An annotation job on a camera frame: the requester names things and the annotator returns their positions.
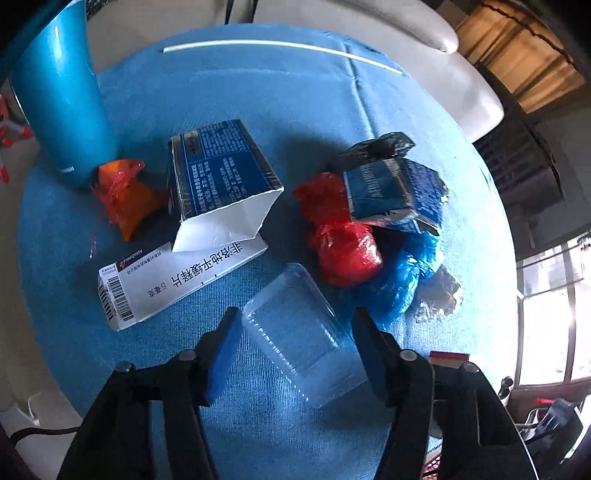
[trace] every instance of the chair armrest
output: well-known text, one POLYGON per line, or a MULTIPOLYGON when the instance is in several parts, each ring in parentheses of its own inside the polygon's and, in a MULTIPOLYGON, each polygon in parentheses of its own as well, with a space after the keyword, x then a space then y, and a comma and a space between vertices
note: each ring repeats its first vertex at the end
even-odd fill
POLYGON ((420 0, 339 0, 374 14, 412 34, 431 48, 454 53, 456 32, 439 14, 420 0))

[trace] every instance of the transparent plastic box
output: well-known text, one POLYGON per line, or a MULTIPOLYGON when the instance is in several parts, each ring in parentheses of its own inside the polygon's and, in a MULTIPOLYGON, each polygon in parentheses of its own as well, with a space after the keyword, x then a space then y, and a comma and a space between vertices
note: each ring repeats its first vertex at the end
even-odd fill
POLYGON ((367 380, 355 343, 300 264, 288 264, 246 304, 242 324, 312 406, 321 407, 367 380))

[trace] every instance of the crumpled red plastic bag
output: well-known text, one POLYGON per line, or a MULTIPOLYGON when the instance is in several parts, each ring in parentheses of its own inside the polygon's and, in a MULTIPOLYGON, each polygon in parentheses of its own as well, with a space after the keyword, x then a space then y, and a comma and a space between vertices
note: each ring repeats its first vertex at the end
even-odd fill
POLYGON ((111 223, 119 226, 126 241, 148 215, 168 202, 167 192, 156 190, 136 180, 144 168, 141 160, 114 160, 99 167, 99 183, 92 191, 105 205, 111 223))
POLYGON ((351 288, 380 271, 382 256, 371 227, 351 221, 345 184, 338 175, 321 173, 298 186, 293 195, 302 216, 314 225, 307 243, 318 253, 327 283, 351 288))

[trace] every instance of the orange plastic bag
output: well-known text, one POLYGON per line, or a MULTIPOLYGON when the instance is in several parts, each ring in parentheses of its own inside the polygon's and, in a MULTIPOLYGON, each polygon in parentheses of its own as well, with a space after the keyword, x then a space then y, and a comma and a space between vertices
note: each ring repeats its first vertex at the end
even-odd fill
POLYGON ((148 215, 165 207, 168 193, 136 180, 141 160, 114 160, 99 167, 99 183, 92 191, 105 205, 109 221, 119 226, 126 241, 148 215))

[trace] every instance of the white leather chair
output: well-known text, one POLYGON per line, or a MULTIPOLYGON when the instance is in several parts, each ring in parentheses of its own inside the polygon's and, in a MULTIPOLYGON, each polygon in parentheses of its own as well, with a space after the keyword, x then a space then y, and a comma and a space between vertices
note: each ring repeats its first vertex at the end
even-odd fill
POLYGON ((452 27, 420 0, 259 0, 254 20, 334 31, 383 51, 441 104, 470 142, 503 118, 495 92, 456 51, 452 27))

